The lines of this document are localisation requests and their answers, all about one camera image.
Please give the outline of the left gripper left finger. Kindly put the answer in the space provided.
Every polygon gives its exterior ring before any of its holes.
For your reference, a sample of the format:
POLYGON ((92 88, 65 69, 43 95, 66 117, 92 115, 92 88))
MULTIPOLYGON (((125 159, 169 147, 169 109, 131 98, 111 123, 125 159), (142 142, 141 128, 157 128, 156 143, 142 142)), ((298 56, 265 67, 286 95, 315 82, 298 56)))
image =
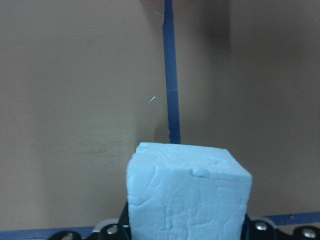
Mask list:
POLYGON ((128 209, 128 202, 125 203, 122 213, 119 217, 117 226, 120 230, 121 236, 123 236, 124 240, 131 239, 131 228, 130 228, 130 221, 129 221, 129 209, 128 209))

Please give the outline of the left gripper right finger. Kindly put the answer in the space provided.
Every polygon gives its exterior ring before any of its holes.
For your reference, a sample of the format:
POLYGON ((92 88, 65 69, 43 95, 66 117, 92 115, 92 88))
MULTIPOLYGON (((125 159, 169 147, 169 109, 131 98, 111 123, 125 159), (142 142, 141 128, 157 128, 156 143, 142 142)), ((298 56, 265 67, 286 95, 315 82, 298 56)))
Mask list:
POLYGON ((240 235, 240 240, 254 240, 254 220, 252 220, 249 215, 246 213, 244 221, 242 224, 242 230, 240 235))

